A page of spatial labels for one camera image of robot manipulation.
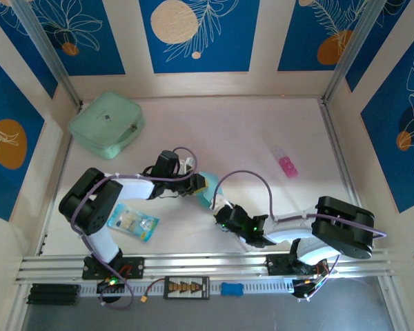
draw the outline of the white table surface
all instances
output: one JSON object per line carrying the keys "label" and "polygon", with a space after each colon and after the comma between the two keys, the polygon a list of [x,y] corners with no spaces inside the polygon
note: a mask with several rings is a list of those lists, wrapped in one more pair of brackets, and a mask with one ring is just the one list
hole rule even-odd
{"label": "white table surface", "polygon": [[[315,99],[274,97],[204,97],[136,100],[146,127],[113,160],[103,160],[72,142],[59,194],[48,224],[44,255],[87,254],[81,240],[58,212],[62,197],[90,167],[102,172],[135,174],[155,164],[162,150],[186,146],[198,158],[198,170],[219,177],[238,169],[252,170],[270,184],[274,213],[308,208],[322,195],[348,201]],[[270,153],[282,147],[299,175],[287,179]],[[178,152],[185,159],[188,153]],[[229,201],[250,216],[268,214],[264,184],[249,174],[236,174],[222,185]],[[136,210],[160,218],[149,242],[111,230],[125,254],[220,253],[257,250],[235,235],[221,232],[211,213],[195,197],[123,201]],[[270,250],[288,249],[288,245]]]}

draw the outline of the wall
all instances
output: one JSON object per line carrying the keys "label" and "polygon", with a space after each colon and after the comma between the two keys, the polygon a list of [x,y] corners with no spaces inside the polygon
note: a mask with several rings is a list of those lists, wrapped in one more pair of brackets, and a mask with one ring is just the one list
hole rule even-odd
{"label": "wall", "polygon": [[63,136],[74,108],[61,88],[51,99],[32,70],[0,28],[0,66],[44,119],[9,221],[0,218],[0,325],[6,322],[14,298],[15,275],[21,257],[32,254],[52,194],[51,172],[57,153],[65,148]]}
{"label": "wall", "polygon": [[[320,94],[329,82],[331,71],[277,72],[295,2],[260,1],[248,72],[155,74],[138,0],[104,0],[126,75],[72,77],[72,82],[84,99],[97,96],[108,86],[129,97]],[[223,25],[222,29],[226,28],[237,29]]]}
{"label": "wall", "polygon": [[[0,26],[49,92],[52,77],[5,3]],[[322,94],[366,3],[29,2],[82,99],[108,88],[127,97]]]}
{"label": "wall", "polygon": [[[329,105],[362,203],[365,208],[375,213],[376,226],[388,232],[388,237],[377,241],[376,244],[389,248],[394,256],[396,272],[400,276],[403,292],[409,300],[408,311],[409,314],[411,312],[413,314],[408,316],[412,322],[414,322],[414,206],[399,212],[360,114],[413,41],[414,0],[408,4],[406,11],[354,91],[351,93],[348,85],[343,83]],[[393,100],[398,93],[399,91],[390,90],[387,97]],[[384,104],[379,103],[378,107],[383,108]],[[388,116],[384,117],[384,127],[387,128],[386,120],[393,116],[394,111],[402,112],[403,109],[386,108],[384,113],[388,113]]]}

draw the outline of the blue packaging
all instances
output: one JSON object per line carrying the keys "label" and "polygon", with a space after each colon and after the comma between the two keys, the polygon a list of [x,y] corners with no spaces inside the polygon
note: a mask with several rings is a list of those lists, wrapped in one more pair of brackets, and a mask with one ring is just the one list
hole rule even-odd
{"label": "blue packaging", "polygon": [[221,283],[221,295],[235,295],[236,297],[242,297],[244,295],[244,285],[240,283]]}
{"label": "blue packaging", "polygon": [[108,220],[109,228],[116,229],[139,237],[142,241],[149,240],[155,231],[159,219],[133,210],[124,203],[118,203]]}

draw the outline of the black jaw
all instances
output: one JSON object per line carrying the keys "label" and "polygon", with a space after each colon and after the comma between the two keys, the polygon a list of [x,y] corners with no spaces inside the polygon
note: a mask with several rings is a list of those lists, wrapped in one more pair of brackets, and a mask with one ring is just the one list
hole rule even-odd
{"label": "black jaw", "polygon": [[[141,174],[144,177],[177,179],[187,176],[187,174],[177,174],[175,169],[179,169],[178,154],[169,150],[163,150],[158,156],[155,165],[147,167]],[[206,179],[200,174],[193,174],[183,181],[153,181],[155,187],[149,199],[155,199],[164,193],[165,190],[177,192],[178,195],[185,196],[193,194],[198,190],[207,187]]]}
{"label": "black jaw", "polygon": [[[374,227],[374,215],[371,212],[331,197],[320,197],[316,208],[318,214],[340,217]],[[372,255],[372,232],[319,217],[311,228],[314,236],[341,254],[354,259],[369,259]]]}
{"label": "black jaw", "polygon": [[[104,173],[89,168],[61,200],[59,211],[70,222],[72,215],[92,187],[104,178]],[[95,199],[88,199],[80,209],[75,223],[90,236],[98,232],[108,220],[123,186],[116,181],[107,181],[95,191]]]}
{"label": "black jaw", "polygon": [[264,238],[264,223],[267,217],[268,215],[262,215],[251,219],[240,205],[234,205],[233,208],[226,205],[215,215],[216,222],[223,228],[244,238],[248,245],[258,248],[275,245]]}

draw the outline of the cable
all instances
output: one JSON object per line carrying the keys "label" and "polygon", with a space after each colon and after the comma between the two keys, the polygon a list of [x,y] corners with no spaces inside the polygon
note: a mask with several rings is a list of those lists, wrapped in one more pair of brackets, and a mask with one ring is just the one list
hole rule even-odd
{"label": "cable", "polygon": [[[253,172],[253,171],[250,171],[250,170],[236,170],[236,171],[232,171],[229,174],[226,174],[224,177],[221,178],[221,180],[219,181],[219,183],[216,185],[215,192],[213,193],[213,204],[212,204],[213,209],[215,209],[216,194],[218,192],[218,189],[219,189],[221,183],[223,181],[225,181],[228,177],[230,177],[232,174],[237,174],[237,173],[240,173],[240,172],[246,173],[246,174],[252,174],[252,175],[256,176],[257,178],[261,179],[261,181],[265,184],[265,186],[267,187],[267,191],[268,191],[270,216],[273,219],[273,221],[278,222],[278,223],[282,223],[282,222],[293,221],[293,220],[301,219],[302,218],[302,215],[299,214],[299,215],[295,215],[293,217],[286,217],[284,219],[275,219],[275,215],[273,213],[273,193],[271,192],[270,185],[268,184],[268,182],[260,174],[257,174],[256,172]],[[367,226],[367,225],[358,224],[356,222],[349,221],[348,219],[341,219],[339,217],[334,217],[334,216],[326,215],[326,214],[307,214],[306,215],[306,218],[307,219],[311,219],[313,217],[319,217],[319,218],[322,218],[322,219],[329,219],[331,221],[337,221],[337,222],[340,222],[340,223],[343,223],[343,224],[346,224],[346,225],[353,226],[354,228],[359,228],[359,229],[362,229],[362,230],[365,230],[365,231],[372,232],[373,234],[376,234],[373,237],[375,239],[376,238],[384,238],[384,237],[386,237],[386,233],[383,232],[383,231],[377,230],[377,229],[372,228],[372,227]]]}
{"label": "cable", "polygon": [[330,269],[330,272],[328,273],[328,276],[327,277],[325,277],[324,278],[324,280],[320,283],[320,285],[314,290],[314,291],[312,291],[311,293],[310,293],[310,295],[308,295],[307,296],[307,300],[310,300],[316,293],[317,293],[317,291],[322,287],[322,286],[324,286],[324,284],[326,283],[326,281],[330,278],[330,276],[331,276],[331,274],[333,273],[333,270],[334,270],[334,268],[336,267],[336,265],[337,265],[337,262],[339,262],[339,258],[340,258],[340,255],[337,255],[337,257],[336,257],[336,260],[334,261],[334,263],[333,263],[333,265],[331,266],[331,269]]}
{"label": "cable", "polygon": [[[85,195],[85,197],[80,201],[79,205],[77,206],[77,209],[75,209],[74,214],[72,215],[72,217],[70,218],[70,227],[72,228],[73,231],[75,231],[76,233],[78,233],[81,237],[81,239],[84,242],[84,245],[87,247],[87,249],[89,249],[91,255],[94,256],[94,258],[96,258],[96,260],[98,262],[100,262],[100,264],[107,269],[107,271],[111,272],[112,275],[116,276],[120,281],[122,281],[124,283],[124,285],[129,289],[129,292],[131,294],[130,297],[130,301],[127,305],[124,306],[115,306],[115,305],[111,305],[108,306],[111,309],[116,309],[116,310],[125,310],[127,308],[129,308],[132,304],[133,304],[133,298],[134,298],[134,290],[132,288],[132,286],[129,285],[129,283],[127,282],[127,280],[125,278],[123,278],[115,269],[113,269],[110,265],[108,265],[108,263],[106,263],[101,256],[99,256],[99,254],[97,252],[95,252],[91,246],[91,244],[89,243],[88,240],[88,236],[86,236],[86,234],[84,233],[84,231],[82,231],[80,228],[77,228],[75,226],[75,219],[78,216],[79,211],[82,209],[82,207],[84,206],[84,204],[86,203],[87,200],[89,200],[90,196],[101,186],[103,185],[105,182],[111,180],[111,179],[144,179],[147,181],[184,181],[187,178],[190,178],[190,176],[192,176],[197,169],[198,166],[198,160],[195,154],[193,154],[193,152],[186,148],[186,147],[177,147],[173,150],[186,150],[189,153],[191,153],[195,164],[193,166],[192,171],[190,171],[186,176],[181,177],[181,178],[175,178],[175,179],[168,179],[168,178],[154,178],[154,177],[144,177],[141,175],[126,175],[126,174],[122,174],[122,175],[111,175],[108,177],[104,177],[102,180],[100,180],[98,183],[96,183],[89,191],[88,193]],[[102,305],[105,305],[106,303],[103,301],[103,293],[101,293],[100,297],[100,302]]]}
{"label": "cable", "polygon": [[257,178],[261,179],[261,181],[265,184],[265,186],[267,187],[267,191],[268,191],[268,196],[270,198],[270,216],[272,219],[275,219],[275,215],[273,214],[273,193],[271,192],[270,186],[267,183],[267,181],[262,178],[262,176],[260,174],[257,174],[256,172],[250,171],[250,170],[236,170],[236,171],[232,171],[229,174],[226,174],[224,177],[221,178],[221,180],[219,181],[219,183],[216,185],[215,188],[215,192],[213,193],[213,209],[215,209],[215,204],[216,204],[216,194],[218,193],[218,189],[221,185],[221,183],[223,181],[225,181],[228,177],[230,177],[232,174],[238,174],[238,173],[244,173],[244,174],[252,174],[253,176],[256,176]]}
{"label": "cable", "polygon": [[384,238],[386,237],[386,232],[377,230],[375,228],[372,228],[370,226],[367,225],[363,225],[363,224],[359,224],[353,221],[349,221],[348,219],[341,219],[339,217],[336,216],[331,216],[331,215],[327,215],[327,214],[307,214],[306,218],[310,219],[310,218],[317,218],[319,217],[320,219],[329,219],[330,221],[336,221],[336,222],[340,222],[346,225],[350,225],[353,226],[355,228],[359,228],[361,230],[365,230],[365,231],[369,231],[372,232],[374,234],[376,234],[373,238]]}
{"label": "cable", "polygon": [[147,296],[148,296],[148,292],[150,291],[150,289],[152,288],[152,286],[154,286],[154,284],[158,283],[159,281],[165,281],[164,278],[160,278],[157,279],[156,281],[153,281],[147,288],[146,291],[144,292],[143,296],[141,297],[141,302],[146,302],[147,301]]}

